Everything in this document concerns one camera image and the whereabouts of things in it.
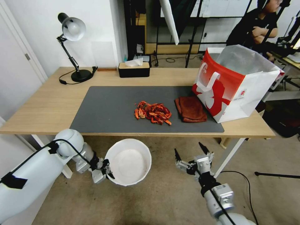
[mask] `tissue box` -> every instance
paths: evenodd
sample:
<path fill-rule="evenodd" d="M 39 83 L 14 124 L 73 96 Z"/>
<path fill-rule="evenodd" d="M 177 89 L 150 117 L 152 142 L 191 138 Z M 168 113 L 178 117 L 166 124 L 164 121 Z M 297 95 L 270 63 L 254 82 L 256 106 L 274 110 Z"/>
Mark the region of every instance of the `tissue box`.
<path fill-rule="evenodd" d="M 148 77 L 150 75 L 150 65 L 143 62 L 141 66 L 126 66 L 124 62 L 119 64 L 119 75 L 121 78 L 129 77 Z"/>

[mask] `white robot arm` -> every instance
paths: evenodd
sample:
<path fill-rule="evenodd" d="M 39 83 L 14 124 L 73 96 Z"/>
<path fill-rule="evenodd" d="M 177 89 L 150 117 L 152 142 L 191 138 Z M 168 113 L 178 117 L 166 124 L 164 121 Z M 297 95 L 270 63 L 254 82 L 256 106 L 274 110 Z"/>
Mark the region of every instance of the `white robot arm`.
<path fill-rule="evenodd" d="M 98 158 L 78 131 L 63 130 L 54 141 L 1 178 L 0 224 L 30 206 L 71 159 L 78 172 L 91 171 L 94 183 L 105 180 L 107 174 L 113 177 L 108 160 Z"/>
<path fill-rule="evenodd" d="M 204 154 L 195 156 L 194 160 L 182 161 L 175 149 L 176 167 L 187 174 L 194 175 L 200 183 L 201 194 L 206 200 L 206 206 L 210 215 L 217 220 L 217 225 L 255 225 L 243 215 L 237 213 L 227 213 L 234 208 L 233 191 L 228 184 L 220 184 L 211 172 L 213 152 L 210 153 L 206 146 L 199 142 Z"/>

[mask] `person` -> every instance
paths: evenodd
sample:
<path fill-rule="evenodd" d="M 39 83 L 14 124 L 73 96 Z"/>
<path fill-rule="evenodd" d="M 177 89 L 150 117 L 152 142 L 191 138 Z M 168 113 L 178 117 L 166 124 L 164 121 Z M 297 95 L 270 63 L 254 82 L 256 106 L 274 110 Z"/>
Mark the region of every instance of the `person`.
<path fill-rule="evenodd" d="M 278 10 L 282 0 L 257 0 L 257 8 L 246 13 L 241 21 L 230 33 L 226 45 L 240 44 L 247 48 L 263 53 L 265 57 L 272 55 L 267 52 L 266 45 L 260 45 L 269 31 L 274 26 Z M 275 23 L 269 37 L 277 36 L 277 24 Z"/>

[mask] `brown towel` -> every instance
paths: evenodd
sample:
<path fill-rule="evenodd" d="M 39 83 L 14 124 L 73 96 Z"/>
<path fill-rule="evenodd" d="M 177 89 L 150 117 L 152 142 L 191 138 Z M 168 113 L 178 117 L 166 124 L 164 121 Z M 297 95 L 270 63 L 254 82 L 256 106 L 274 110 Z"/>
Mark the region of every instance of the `brown towel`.
<path fill-rule="evenodd" d="M 175 104 L 185 123 L 200 123 L 207 120 L 202 104 L 197 96 L 180 97 Z"/>

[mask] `door hinge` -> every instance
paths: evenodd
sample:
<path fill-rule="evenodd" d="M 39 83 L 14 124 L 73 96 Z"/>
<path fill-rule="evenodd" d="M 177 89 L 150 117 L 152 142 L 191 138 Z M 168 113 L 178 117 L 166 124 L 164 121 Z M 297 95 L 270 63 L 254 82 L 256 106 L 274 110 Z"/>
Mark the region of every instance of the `door hinge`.
<path fill-rule="evenodd" d="M 29 61 L 30 60 L 30 57 L 29 57 L 29 55 L 26 53 L 25 54 L 25 57 L 26 57 L 26 59 Z"/>

